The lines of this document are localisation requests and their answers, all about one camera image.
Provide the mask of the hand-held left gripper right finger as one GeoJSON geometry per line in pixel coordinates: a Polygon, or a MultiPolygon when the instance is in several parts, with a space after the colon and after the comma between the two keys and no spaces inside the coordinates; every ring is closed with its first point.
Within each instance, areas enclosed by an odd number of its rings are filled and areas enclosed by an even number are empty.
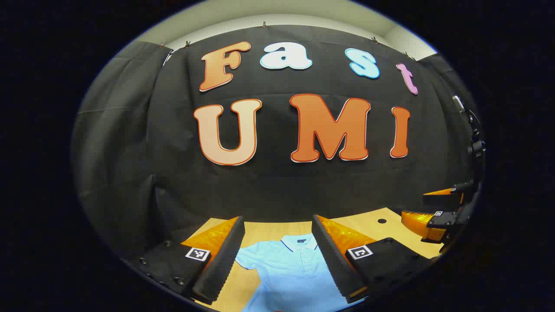
{"type": "Polygon", "coordinates": [[[315,241],[348,303],[389,294],[437,261],[392,237],[375,240],[325,217],[312,218],[315,241]]]}

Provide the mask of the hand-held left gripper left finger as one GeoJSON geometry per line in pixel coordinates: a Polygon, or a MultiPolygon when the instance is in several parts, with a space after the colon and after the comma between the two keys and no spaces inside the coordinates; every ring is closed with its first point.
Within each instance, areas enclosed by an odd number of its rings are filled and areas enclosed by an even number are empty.
{"type": "Polygon", "coordinates": [[[165,240],[123,262],[166,292],[211,305],[230,275],[244,235],[244,218],[238,216],[182,242],[165,240]]]}

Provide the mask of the light blue T-shirt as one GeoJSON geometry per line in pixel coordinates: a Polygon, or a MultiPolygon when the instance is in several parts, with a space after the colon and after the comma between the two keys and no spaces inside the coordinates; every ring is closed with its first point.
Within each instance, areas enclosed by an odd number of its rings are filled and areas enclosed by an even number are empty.
{"type": "Polygon", "coordinates": [[[312,234],[243,247],[235,260],[256,270],[261,281],[242,312],[338,312],[349,307],[312,234]]]}

